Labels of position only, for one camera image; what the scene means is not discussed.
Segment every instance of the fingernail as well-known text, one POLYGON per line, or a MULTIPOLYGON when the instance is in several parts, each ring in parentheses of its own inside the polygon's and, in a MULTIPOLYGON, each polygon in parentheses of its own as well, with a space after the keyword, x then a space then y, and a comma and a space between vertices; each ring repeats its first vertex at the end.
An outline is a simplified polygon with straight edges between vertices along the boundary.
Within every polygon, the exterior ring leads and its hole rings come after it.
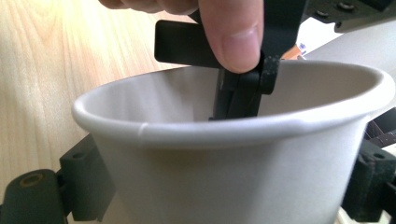
POLYGON ((233 72, 244 73, 257 65, 261 41, 256 27, 226 36, 222 43, 224 59, 233 72))

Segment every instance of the wooden table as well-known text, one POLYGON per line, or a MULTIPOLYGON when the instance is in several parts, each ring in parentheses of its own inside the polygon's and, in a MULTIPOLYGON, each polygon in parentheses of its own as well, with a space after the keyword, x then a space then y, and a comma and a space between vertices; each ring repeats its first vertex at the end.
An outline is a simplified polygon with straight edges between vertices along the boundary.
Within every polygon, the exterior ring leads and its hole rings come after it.
MULTIPOLYGON (((97 0, 2 0, 0 8, 2 202, 12 179, 57 171, 59 158, 87 134, 71 115, 82 93, 176 67, 154 60, 154 24, 188 18, 110 10, 97 0)), ((117 197, 105 223, 127 223, 117 197)))

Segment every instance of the tabletop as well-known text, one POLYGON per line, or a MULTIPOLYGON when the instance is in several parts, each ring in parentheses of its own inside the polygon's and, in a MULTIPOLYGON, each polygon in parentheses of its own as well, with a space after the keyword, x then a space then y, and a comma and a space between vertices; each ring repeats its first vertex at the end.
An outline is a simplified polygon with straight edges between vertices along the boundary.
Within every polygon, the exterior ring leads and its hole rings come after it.
MULTIPOLYGON (((154 24, 189 18, 110 10, 97 0, 2 0, 0 8, 2 202, 12 179, 59 170, 59 158, 87 134, 71 115, 82 93, 178 67, 153 58, 154 24)), ((117 197, 104 223, 127 223, 117 197)))

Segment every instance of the white bowl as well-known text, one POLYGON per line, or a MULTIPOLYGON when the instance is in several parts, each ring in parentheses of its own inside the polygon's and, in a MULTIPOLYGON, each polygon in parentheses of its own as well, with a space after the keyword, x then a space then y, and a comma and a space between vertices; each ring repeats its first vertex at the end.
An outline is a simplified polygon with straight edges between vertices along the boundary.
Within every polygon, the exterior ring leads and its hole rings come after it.
POLYGON ((333 223, 366 122, 394 95, 388 74, 282 62, 257 118, 207 121, 217 70, 125 78, 80 96, 136 224, 333 223))

